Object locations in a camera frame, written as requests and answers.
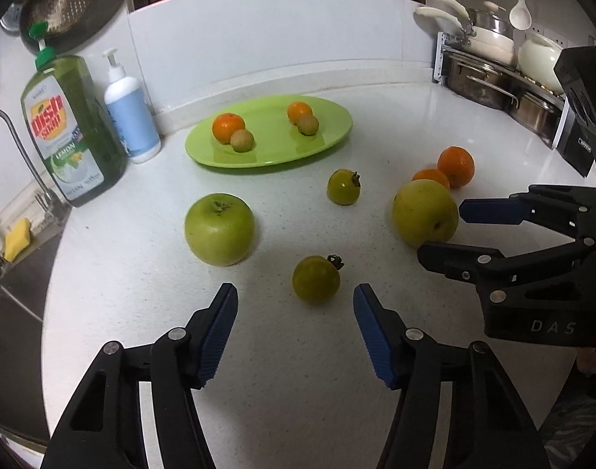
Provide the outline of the yellow-green pear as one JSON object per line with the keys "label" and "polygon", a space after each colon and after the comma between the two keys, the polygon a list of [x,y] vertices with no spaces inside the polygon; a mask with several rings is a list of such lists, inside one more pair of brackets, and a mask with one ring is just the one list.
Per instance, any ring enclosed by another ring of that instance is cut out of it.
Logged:
{"label": "yellow-green pear", "polygon": [[459,224],[458,206],[449,191],[429,179],[408,182],[396,193],[392,219],[408,246],[449,242]]}

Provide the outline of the small orange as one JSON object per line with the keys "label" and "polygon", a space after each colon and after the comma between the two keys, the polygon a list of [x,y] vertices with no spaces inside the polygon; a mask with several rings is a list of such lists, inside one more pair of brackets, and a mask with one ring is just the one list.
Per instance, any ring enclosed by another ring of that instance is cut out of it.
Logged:
{"label": "small orange", "polygon": [[312,108],[306,102],[301,102],[301,100],[292,102],[286,110],[287,117],[294,125],[296,125],[303,116],[312,114]]}
{"label": "small orange", "polygon": [[424,170],[418,170],[414,173],[411,178],[413,181],[417,180],[432,180],[442,185],[447,190],[450,188],[450,181],[445,173],[442,173],[438,168],[425,168]]}

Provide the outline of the green tomato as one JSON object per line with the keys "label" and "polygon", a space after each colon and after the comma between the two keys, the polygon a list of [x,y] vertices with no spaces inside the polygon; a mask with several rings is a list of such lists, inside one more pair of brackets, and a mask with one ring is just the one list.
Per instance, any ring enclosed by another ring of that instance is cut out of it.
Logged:
{"label": "green tomato", "polygon": [[298,299],[312,305],[328,303],[339,290],[339,272],[344,265],[341,257],[336,254],[304,257],[292,276],[293,290]]}
{"label": "green tomato", "polygon": [[358,172],[340,168],[328,180],[327,195],[339,206],[352,206],[361,195],[361,178]]}

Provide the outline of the brown longan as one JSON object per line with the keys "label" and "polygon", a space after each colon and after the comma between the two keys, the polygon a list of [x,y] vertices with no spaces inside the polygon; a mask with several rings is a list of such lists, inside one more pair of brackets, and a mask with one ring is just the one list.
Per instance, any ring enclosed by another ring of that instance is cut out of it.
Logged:
{"label": "brown longan", "polygon": [[249,130],[240,129],[232,133],[229,144],[236,152],[247,152],[255,147],[256,142]]}
{"label": "brown longan", "polygon": [[304,136],[315,136],[319,130],[319,121],[315,115],[303,115],[297,121],[296,127]]}

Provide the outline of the green apple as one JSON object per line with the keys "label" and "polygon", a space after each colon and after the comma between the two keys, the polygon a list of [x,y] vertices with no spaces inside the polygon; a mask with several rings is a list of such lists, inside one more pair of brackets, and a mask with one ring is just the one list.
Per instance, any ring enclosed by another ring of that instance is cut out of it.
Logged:
{"label": "green apple", "polygon": [[241,198],[209,194],[190,206],[185,236],[192,253],[204,263],[229,267],[248,255],[255,240],[256,221]]}

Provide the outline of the large orange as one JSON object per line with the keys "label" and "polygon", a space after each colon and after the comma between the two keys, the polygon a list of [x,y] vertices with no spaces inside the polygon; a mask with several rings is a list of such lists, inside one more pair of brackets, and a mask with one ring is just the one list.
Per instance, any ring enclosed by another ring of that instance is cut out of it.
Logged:
{"label": "large orange", "polygon": [[212,134],[221,144],[229,144],[232,135],[237,130],[246,128],[245,121],[240,115],[225,112],[218,115],[212,122]]}

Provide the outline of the black knife block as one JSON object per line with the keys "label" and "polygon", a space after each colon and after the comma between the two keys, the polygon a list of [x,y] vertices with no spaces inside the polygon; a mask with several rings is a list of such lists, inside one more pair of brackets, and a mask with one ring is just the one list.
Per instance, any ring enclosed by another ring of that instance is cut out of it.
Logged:
{"label": "black knife block", "polygon": [[592,148],[569,102],[564,104],[553,145],[564,161],[581,177],[586,177],[591,172],[594,163]]}

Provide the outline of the steel pot lower shelf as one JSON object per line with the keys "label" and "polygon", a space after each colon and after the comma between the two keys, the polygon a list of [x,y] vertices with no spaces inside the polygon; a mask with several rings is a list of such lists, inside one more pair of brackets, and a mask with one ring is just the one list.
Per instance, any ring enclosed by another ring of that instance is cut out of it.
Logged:
{"label": "steel pot lower shelf", "polygon": [[519,107],[510,78],[487,64],[451,54],[444,57],[443,73],[447,88],[472,102],[497,110]]}

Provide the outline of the white ceramic jug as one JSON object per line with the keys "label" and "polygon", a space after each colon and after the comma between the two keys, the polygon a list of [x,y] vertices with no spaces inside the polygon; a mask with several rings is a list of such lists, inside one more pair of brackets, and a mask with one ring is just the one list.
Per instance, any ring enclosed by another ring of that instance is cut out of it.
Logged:
{"label": "white ceramic jug", "polygon": [[555,73],[555,65],[562,51],[562,46],[549,38],[527,32],[524,43],[517,51],[520,70],[547,90],[562,94],[563,88]]}

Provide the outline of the white pot rack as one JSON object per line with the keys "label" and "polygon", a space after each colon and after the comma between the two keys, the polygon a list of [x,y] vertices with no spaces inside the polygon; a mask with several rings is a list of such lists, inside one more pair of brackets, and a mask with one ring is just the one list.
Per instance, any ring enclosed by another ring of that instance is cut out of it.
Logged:
{"label": "white pot rack", "polygon": [[459,49],[444,32],[437,35],[433,79],[472,102],[507,113],[546,146],[558,146],[564,97],[517,70]]}

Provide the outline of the white ladle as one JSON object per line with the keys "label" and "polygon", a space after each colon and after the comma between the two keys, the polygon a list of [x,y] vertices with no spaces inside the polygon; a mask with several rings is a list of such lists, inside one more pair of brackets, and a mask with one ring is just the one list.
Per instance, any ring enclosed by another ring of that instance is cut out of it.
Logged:
{"label": "white ladle", "polygon": [[532,17],[526,0],[517,0],[517,3],[509,11],[508,18],[512,28],[519,31],[529,30],[532,25]]}

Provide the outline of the green plate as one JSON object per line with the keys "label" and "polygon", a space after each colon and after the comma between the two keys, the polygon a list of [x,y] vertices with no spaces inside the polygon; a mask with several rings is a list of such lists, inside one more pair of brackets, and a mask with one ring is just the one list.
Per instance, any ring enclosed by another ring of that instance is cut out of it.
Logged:
{"label": "green plate", "polygon": [[[319,130],[314,136],[302,134],[287,116],[289,105],[298,102],[310,106],[318,119]],[[353,126],[352,116],[346,108],[308,95],[284,94],[245,100],[220,111],[227,112],[235,113],[245,121],[255,146],[250,151],[236,151],[219,142],[212,134],[216,116],[211,115],[199,122],[186,138],[186,153],[194,162],[224,170],[295,162],[334,147],[347,137]]]}

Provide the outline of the green dish soap bottle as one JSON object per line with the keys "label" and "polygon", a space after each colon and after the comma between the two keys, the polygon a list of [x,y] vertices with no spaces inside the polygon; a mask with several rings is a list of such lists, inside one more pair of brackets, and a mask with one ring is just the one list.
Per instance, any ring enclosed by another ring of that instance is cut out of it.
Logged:
{"label": "green dish soap bottle", "polygon": [[75,208],[123,176],[127,155],[99,99],[84,58],[58,55],[46,43],[48,24],[29,31],[38,43],[36,73],[24,88],[22,114],[39,158]]}

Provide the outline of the white blue pump bottle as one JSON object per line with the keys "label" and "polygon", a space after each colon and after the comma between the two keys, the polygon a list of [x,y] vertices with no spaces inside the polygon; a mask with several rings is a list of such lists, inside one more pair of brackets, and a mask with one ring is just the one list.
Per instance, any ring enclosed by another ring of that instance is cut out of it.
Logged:
{"label": "white blue pump bottle", "polygon": [[116,59],[115,48],[103,53],[109,63],[109,84],[104,104],[127,157],[134,163],[154,158],[161,150],[161,139],[139,79],[129,76]]}

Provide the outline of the white handled saucepan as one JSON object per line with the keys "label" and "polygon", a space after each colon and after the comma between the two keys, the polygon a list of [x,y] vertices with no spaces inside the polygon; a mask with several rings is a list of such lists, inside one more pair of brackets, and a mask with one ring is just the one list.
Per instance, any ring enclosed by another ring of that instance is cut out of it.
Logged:
{"label": "white handled saucepan", "polygon": [[457,0],[426,1],[433,5],[418,6],[415,14],[434,19],[459,49],[506,67],[517,65],[513,28],[497,13],[498,6],[490,10],[476,10]]}

